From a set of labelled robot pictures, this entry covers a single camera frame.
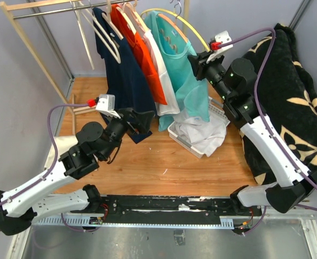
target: wooden floor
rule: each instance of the wooden floor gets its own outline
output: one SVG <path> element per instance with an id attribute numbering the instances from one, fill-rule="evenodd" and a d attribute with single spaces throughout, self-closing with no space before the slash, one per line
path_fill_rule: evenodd
<path id="1" fill-rule="evenodd" d="M 76 103 L 85 103 L 106 91 L 105 78 L 77 78 L 72 93 Z M 209 93 L 219 99 L 211 87 Z M 89 121 L 98 121 L 105 127 L 100 114 L 92 112 L 77 116 L 77 131 Z M 157 128 L 155 121 L 151 126 L 153 135 L 137 145 L 125 135 L 111 165 L 101 162 L 98 171 L 58 192 L 72 192 L 89 183 L 96 185 L 101 194 L 229 196 L 243 185 L 256 185 L 234 125 L 227 127 L 222 146 L 211 157 L 201 159 L 171 139 L 168 131 L 158 132 Z M 65 114 L 60 135 L 72 135 L 69 112 Z"/>

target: light blue t-shirt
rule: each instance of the light blue t-shirt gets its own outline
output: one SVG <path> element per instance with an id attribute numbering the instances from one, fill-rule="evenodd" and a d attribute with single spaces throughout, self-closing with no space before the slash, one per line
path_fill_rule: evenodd
<path id="1" fill-rule="evenodd" d="M 180 111 L 186 109 L 189 116 L 199 116 L 204 121 L 209 122 L 209 100 L 206 80 L 196 80 L 190 62 L 187 59 L 188 55 L 196 55 L 196 51 L 190 41 L 186 43 L 174 27 L 164 18 L 158 16 L 158 14 L 159 12 L 157 11 L 150 12 L 144 22 L 151 29 L 157 46 L 161 51 Z M 172 115 L 160 117 L 158 130 L 166 130 L 173 121 Z"/>

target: dark blue t-shirt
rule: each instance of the dark blue t-shirt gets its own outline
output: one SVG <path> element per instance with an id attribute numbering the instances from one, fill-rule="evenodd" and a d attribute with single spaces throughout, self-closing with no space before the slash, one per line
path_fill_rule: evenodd
<path id="1" fill-rule="evenodd" d="M 93 11 L 100 25 L 114 39 L 121 58 L 119 64 L 99 36 L 95 34 L 97 51 L 106 63 L 107 94 L 115 95 L 115 109 L 131 107 L 137 112 L 155 111 L 156 113 L 154 98 L 126 38 L 120 40 L 109 24 L 104 21 L 102 13 L 105 12 L 99 8 L 94 8 Z M 151 134 L 152 132 L 149 132 L 148 134 L 134 135 L 131 138 L 135 143 L 138 143 Z"/>

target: red shirt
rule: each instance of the red shirt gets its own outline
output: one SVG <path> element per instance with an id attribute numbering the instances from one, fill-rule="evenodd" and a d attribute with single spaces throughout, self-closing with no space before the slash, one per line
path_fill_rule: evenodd
<path id="1" fill-rule="evenodd" d="M 146 77 L 154 101 L 156 103 L 167 105 L 159 74 L 155 70 L 155 66 L 150 57 L 150 52 L 147 46 L 145 45 L 138 32 L 136 32 L 136 34 L 134 35 L 131 29 L 127 26 L 126 20 L 123 18 L 122 14 L 117 11 L 117 6 L 120 7 L 117 4 L 112 4 L 111 20 L 113 24 L 127 39 L 127 42 L 132 49 L 132 53 Z"/>

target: black blanket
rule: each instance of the black blanket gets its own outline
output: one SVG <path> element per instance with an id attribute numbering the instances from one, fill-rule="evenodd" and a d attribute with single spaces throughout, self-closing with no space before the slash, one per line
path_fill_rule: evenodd
<path id="1" fill-rule="evenodd" d="M 275 30 L 274 47 L 258 85 L 259 101 L 296 157 L 310 170 L 317 170 L 317 94 L 313 79 L 299 62 L 294 32 L 280 24 Z M 257 73 L 270 40 L 271 35 L 244 55 Z M 262 155 L 246 136 L 242 137 L 245 158 L 256 182 L 275 182 Z"/>

